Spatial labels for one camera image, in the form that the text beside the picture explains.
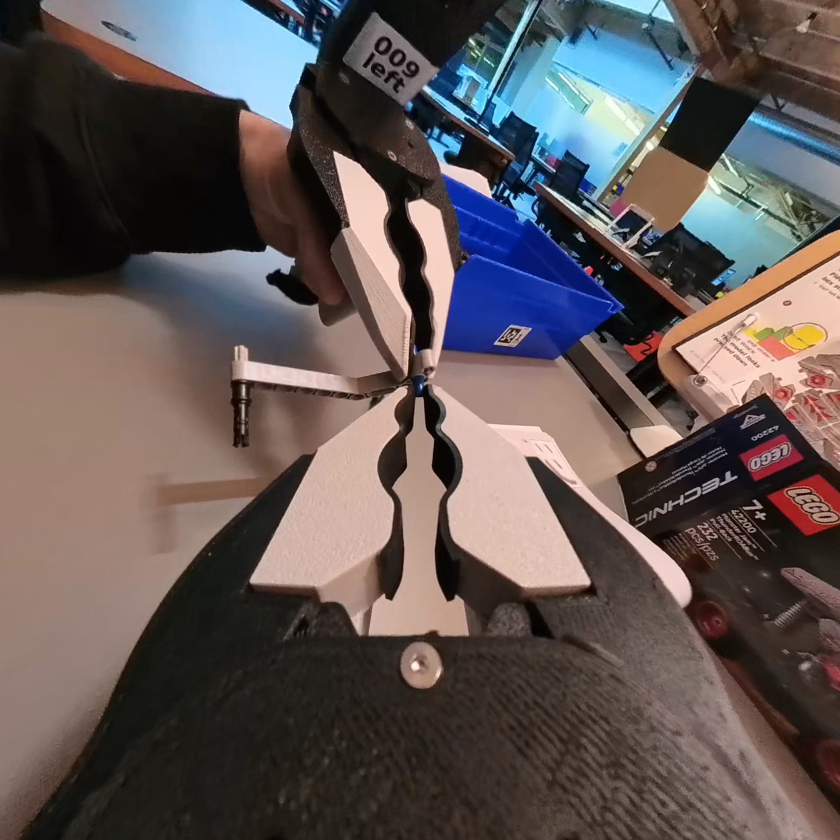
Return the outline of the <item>grey toy brick beam assembly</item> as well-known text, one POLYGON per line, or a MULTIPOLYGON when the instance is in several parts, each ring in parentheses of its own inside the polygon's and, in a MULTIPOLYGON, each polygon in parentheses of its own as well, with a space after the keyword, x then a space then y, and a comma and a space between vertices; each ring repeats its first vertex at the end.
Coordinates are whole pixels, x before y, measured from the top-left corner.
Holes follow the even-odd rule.
POLYGON ((429 382, 437 372, 437 360, 430 350, 414 354, 406 374, 390 371, 352 377, 251 360, 243 344, 234 347, 230 365, 231 405, 233 407, 233 445, 249 446, 249 415, 254 389, 302 393, 358 402, 380 401, 400 387, 411 386, 411 377, 425 373, 429 382))

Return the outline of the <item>person's left hand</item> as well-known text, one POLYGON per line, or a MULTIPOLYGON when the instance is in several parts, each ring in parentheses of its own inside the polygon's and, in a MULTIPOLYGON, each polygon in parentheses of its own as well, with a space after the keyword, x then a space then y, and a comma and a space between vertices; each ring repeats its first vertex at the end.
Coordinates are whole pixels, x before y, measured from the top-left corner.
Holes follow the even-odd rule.
POLYGON ((343 304, 347 290, 327 236, 291 169, 291 132, 249 110, 240 110, 238 132, 241 181, 259 236, 295 260, 300 279, 320 302, 343 304))

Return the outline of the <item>white plastic tray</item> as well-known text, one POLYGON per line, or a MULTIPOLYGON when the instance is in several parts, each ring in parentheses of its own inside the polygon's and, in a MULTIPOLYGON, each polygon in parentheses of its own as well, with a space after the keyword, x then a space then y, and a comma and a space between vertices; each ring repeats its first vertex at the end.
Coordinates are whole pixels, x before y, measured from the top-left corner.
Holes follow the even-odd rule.
POLYGON ((557 477, 585 500, 606 521, 619 531, 626 541, 638 551, 656 572, 681 608, 687 608, 692 589, 686 574, 665 551, 651 539, 635 529, 626 520, 603 504, 592 490, 579 478, 556 441, 540 427, 491 424, 500 436, 527 457, 534 457, 547 466, 557 477))

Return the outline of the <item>white background table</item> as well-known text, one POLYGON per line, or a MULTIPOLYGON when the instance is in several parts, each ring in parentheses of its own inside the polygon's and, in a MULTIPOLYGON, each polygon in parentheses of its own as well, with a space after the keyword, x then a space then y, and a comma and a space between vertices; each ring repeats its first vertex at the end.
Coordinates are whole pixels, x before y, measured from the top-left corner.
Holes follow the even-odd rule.
POLYGON ((290 103, 314 46, 238 1, 47 1, 48 37, 111 73, 239 99, 290 127, 290 103))

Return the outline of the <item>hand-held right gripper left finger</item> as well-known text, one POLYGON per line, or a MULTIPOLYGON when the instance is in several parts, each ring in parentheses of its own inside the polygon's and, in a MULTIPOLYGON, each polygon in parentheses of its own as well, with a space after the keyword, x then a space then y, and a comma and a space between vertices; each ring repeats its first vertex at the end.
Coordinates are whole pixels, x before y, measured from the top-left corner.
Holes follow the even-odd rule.
POLYGON ((260 592, 343 607, 360 635, 404 567, 403 509, 415 395, 394 392, 318 448, 250 578, 260 592))

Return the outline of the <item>black office chair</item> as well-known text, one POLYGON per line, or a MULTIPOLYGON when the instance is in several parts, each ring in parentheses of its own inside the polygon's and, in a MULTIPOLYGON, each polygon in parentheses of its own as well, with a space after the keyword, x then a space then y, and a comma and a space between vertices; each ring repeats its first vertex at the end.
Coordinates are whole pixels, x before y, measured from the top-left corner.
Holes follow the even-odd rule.
POLYGON ((527 187, 523 176, 529 167, 538 137, 538 128, 515 112, 509 112, 496 131, 496 140, 513 153, 513 159, 499 174, 493 197, 510 209, 513 209, 513 201, 527 187))
POLYGON ((589 164, 567 150, 555 165, 554 172, 547 178, 545 185, 552 192, 576 202, 589 169, 589 164))

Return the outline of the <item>wooden board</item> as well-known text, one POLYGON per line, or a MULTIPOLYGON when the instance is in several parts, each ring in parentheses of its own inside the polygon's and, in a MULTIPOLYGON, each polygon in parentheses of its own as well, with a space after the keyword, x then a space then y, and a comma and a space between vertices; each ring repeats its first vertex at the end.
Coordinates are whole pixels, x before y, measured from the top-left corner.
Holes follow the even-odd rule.
POLYGON ((828 233, 798 248, 723 298, 681 320, 667 332, 657 353, 659 370, 679 397, 704 421, 714 421, 727 410, 719 407, 691 383, 697 371, 678 353, 677 347, 699 333, 716 328, 722 322, 757 313, 759 304, 765 298, 834 258, 838 251, 839 232, 837 228, 831 228, 828 233))

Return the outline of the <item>blue plastic bin with label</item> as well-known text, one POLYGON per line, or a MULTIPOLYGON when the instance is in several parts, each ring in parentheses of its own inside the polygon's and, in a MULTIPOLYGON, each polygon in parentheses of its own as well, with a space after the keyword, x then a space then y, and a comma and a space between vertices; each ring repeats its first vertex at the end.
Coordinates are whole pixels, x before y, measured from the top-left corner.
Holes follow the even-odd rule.
POLYGON ((459 212, 446 350, 555 360, 623 305, 530 221, 459 212))

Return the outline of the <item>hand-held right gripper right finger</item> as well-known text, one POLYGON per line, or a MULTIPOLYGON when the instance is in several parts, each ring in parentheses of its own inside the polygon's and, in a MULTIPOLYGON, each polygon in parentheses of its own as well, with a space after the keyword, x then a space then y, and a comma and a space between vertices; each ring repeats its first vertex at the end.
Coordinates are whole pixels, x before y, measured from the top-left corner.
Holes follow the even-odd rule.
POLYGON ((588 599, 593 582, 531 462, 443 388, 423 394, 432 470, 442 487, 437 583, 460 602, 457 636, 482 635, 501 606, 588 599))

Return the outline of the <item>long wooden background desk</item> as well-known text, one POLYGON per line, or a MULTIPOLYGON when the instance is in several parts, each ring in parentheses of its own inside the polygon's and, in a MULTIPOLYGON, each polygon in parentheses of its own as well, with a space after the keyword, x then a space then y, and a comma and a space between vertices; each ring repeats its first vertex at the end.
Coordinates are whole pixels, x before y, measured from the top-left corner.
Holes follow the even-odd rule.
POLYGON ((583 235, 591 238, 601 250, 629 270, 646 286, 652 288, 660 298, 667 301, 672 309, 677 310, 681 318, 686 319, 696 313, 687 299, 674 292, 668 284, 651 273, 640 258, 609 236, 606 233, 606 226, 600 219, 584 212, 583 209, 549 189, 545 184, 537 182, 533 186, 533 190, 537 196, 554 207, 583 235))

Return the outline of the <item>black toy brick box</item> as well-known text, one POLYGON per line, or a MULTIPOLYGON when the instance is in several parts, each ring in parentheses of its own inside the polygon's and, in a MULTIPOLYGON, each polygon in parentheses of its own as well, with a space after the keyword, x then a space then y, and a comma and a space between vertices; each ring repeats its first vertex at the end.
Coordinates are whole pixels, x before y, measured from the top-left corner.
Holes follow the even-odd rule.
POLYGON ((690 620, 838 809, 838 470, 761 395, 618 474, 690 620))

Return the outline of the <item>person's left forearm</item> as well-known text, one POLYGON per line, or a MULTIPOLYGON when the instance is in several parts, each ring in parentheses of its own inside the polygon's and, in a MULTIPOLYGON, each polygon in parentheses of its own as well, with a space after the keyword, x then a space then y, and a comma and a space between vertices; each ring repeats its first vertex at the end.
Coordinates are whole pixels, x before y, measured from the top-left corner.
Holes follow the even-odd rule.
POLYGON ((123 80, 40 36, 1 53, 1 274, 77 277, 132 256, 261 251, 243 101, 123 80))

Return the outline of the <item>black and tan pillar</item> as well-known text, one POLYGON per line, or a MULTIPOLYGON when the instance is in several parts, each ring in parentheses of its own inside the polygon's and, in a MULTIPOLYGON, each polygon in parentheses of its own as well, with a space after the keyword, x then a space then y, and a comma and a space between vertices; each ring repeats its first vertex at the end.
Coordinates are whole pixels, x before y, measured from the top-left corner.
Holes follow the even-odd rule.
POLYGON ((712 168, 759 104, 748 93, 702 78, 686 89, 661 142, 626 184, 622 201, 665 234, 706 190, 712 168))

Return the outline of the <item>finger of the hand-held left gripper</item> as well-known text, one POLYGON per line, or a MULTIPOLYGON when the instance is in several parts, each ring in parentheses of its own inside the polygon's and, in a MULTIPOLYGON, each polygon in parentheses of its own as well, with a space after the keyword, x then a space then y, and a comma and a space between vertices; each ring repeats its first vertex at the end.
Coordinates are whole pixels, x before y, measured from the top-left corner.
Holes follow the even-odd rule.
POLYGON ((456 272, 444 216, 426 199, 401 199, 392 208, 387 234, 396 260, 399 360, 406 370, 435 370, 456 272))
POLYGON ((412 371, 413 312, 401 261, 387 234, 389 199, 363 166, 332 152, 343 200, 342 227, 331 256, 374 346, 398 381, 412 371))

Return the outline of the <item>black desktop equipment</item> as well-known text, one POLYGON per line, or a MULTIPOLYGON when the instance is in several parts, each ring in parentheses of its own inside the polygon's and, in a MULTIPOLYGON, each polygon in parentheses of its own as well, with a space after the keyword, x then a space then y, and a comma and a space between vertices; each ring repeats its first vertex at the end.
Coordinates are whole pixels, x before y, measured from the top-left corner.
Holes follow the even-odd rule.
POLYGON ((672 287, 711 284, 734 265, 711 243, 677 224, 647 249, 649 269, 666 278, 672 287))

